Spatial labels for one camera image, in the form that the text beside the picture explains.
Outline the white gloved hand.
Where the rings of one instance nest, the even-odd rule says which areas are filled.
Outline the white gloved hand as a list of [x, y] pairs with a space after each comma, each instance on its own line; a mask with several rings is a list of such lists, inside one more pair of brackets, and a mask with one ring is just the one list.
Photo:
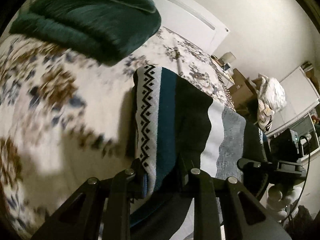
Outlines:
[[301, 192], [300, 186], [290, 189], [286, 194], [275, 185], [271, 186], [267, 192], [266, 210], [278, 222], [285, 220], [289, 215], [295, 217]]

